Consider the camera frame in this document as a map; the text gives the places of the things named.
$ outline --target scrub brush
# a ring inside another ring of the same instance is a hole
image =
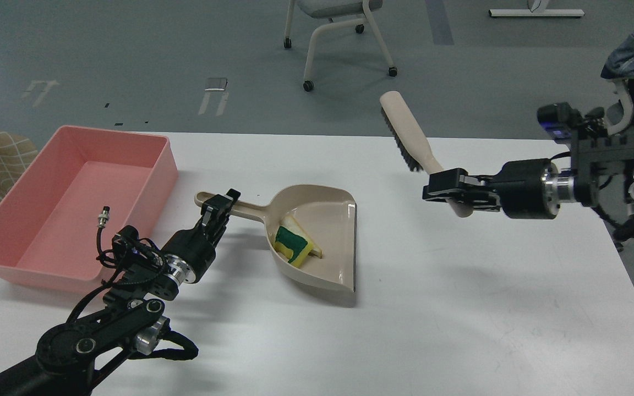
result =
[[[322,258],[322,249],[290,215],[280,221],[275,233],[274,249],[287,259],[287,263],[296,268],[300,268],[308,254]]]
[[[388,128],[393,132],[395,142],[410,170],[413,172],[425,170],[428,175],[442,172],[444,168],[433,156],[425,133],[422,132],[422,128],[400,93],[397,91],[384,93],[380,97],[380,105],[380,112]],[[473,213],[473,208],[465,203],[454,200],[447,200],[447,202],[459,217],[467,217]]]

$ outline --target pink plastic bin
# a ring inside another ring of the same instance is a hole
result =
[[[95,260],[130,224],[149,237],[178,179],[168,138],[75,126],[58,129],[0,203],[0,278],[88,293],[112,271]]]

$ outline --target beige dustpan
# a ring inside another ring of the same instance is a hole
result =
[[[197,193],[194,202],[201,206],[214,195],[213,192]],[[266,238],[275,263],[285,276],[317,288],[354,291],[357,205],[347,191],[320,185],[294,185],[277,193],[267,206],[237,201],[231,214],[266,226]],[[280,220],[289,214],[323,252],[322,258],[307,256],[300,268],[287,263],[272,248]]]

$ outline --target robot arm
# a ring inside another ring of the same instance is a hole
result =
[[[98,260],[115,268],[114,275],[85,296],[68,321],[43,334],[34,356],[0,373],[0,396],[86,395],[127,359],[195,358],[194,343],[172,331],[170,319],[163,316],[163,300],[173,300],[179,286],[196,283],[204,275],[239,195],[230,190],[207,200],[194,228],[177,231],[161,249],[151,240],[139,239],[138,231],[127,225],[114,235],[113,248],[101,251],[99,236],[108,219],[105,207],[99,216]],[[80,318],[86,304],[104,290],[105,308]],[[157,298],[147,299],[148,294]],[[161,340],[181,349],[155,351]],[[95,369],[95,359],[114,348],[122,351]]]
[[[469,175],[455,168],[430,175],[423,200],[455,200],[478,211],[503,210],[511,218],[556,217],[561,203],[598,208],[599,191],[609,178],[624,178],[624,202],[631,220],[616,231],[616,240],[634,237],[634,132],[608,135],[604,111],[585,116],[568,103],[538,110],[538,121],[558,143],[567,145],[571,167],[557,170],[554,158],[505,163],[496,175]]]

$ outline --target yellow sponge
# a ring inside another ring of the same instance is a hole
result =
[[[296,268],[300,268],[310,253],[322,258],[322,249],[290,215],[280,221],[280,227],[275,234],[274,249],[285,256],[287,262]]]

